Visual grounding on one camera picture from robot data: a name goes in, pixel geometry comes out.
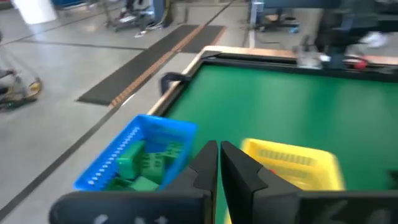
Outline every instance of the floor line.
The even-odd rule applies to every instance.
[[[214,19],[216,19],[226,8],[228,8],[235,0],[231,0],[227,5],[225,5],[217,14],[215,14],[204,26],[208,26]],[[13,42],[21,41],[29,37],[24,37],[19,40],[15,40]],[[115,105],[109,112],[106,113],[92,128],[90,128],[79,140],[77,140],[71,147],[69,147],[60,157],[58,157],[55,161],[53,161],[42,173],[40,173],[30,184],[28,184],[21,192],[19,192],[10,202],[7,203],[2,209],[0,209],[0,223],[16,208],[18,207],[38,186],[40,186],[51,174],[53,174],[72,154],[74,154],[81,145],[83,145],[87,140],[89,140],[92,135],[94,135],[103,125],[107,122],[116,112],[124,101],[119,102]]]
[[[111,11],[115,11],[115,10],[117,10],[117,9],[119,9],[119,8],[120,8],[120,7],[117,7],[117,8],[115,8],[115,9],[110,9],[109,11],[110,11],[110,12],[111,12]],[[99,12],[99,13],[93,14],[93,15],[91,15],[91,16],[84,17],[84,18],[82,18],[82,19],[78,19],[78,20],[76,20],[76,21],[67,22],[66,24],[61,24],[61,25],[59,25],[59,26],[56,26],[56,27],[53,27],[53,28],[44,30],[44,31],[42,31],[42,32],[38,32],[38,33],[36,33],[36,34],[31,34],[31,35],[28,35],[28,36],[26,36],[26,37],[21,37],[20,39],[12,40],[12,41],[10,41],[10,42],[5,42],[5,43],[3,43],[2,45],[7,45],[7,44],[12,44],[12,43],[15,43],[15,42],[19,42],[19,41],[22,41],[22,40],[24,40],[24,39],[28,39],[28,38],[34,37],[34,36],[36,36],[36,35],[44,34],[44,33],[48,32],[48,31],[55,30],[55,29],[58,29],[58,28],[61,28],[61,27],[64,27],[64,26],[67,26],[67,25],[70,25],[70,24],[74,24],[74,23],[76,23],[76,22],[84,21],[84,20],[86,20],[86,19],[90,19],[90,18],[92,18],[92,17],[99,16],[99,15],[102,15],[102,14],[105,14],[105,12]]]
[[[44,44],[44,45],[61,45],[61,46],[72,46],[72,47],[92,47],[102,49],[119,49],[119,50],[146,50],[142,47],[118,47],[108,45],[96,45],[96,44],[74,44],[74,43],[62,43],[62,42],[48,42],[41,40],[20,40],[18,43],[30,43],[30,44]]]

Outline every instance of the white bucket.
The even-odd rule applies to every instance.
[[[51,0],[14,0],[26,24],[39,24],[57,19]]]

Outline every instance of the green table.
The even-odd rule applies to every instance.
[[[207,141],[265,139],[333,153],[346,188],[388,189],[398,169],[398,78],[295,68],[291,60],[204,52],[150,113],[198,125]],[[226,203],[218,183],[217,223]]]

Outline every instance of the black clamp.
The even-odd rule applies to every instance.
[[[160,94],[163,95],[169,90],[170,82],[189,82],[191,77],[177,72],[167,72],[160,78]]]

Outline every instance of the green felt surface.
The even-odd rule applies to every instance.
[[[323,149],[340,162],[347,189],[387,189],[398,169],[398,84],[205,65],[167,117],[198,125],[208,140],[244,138]],[[218,183],[217,223],[226,204]]]

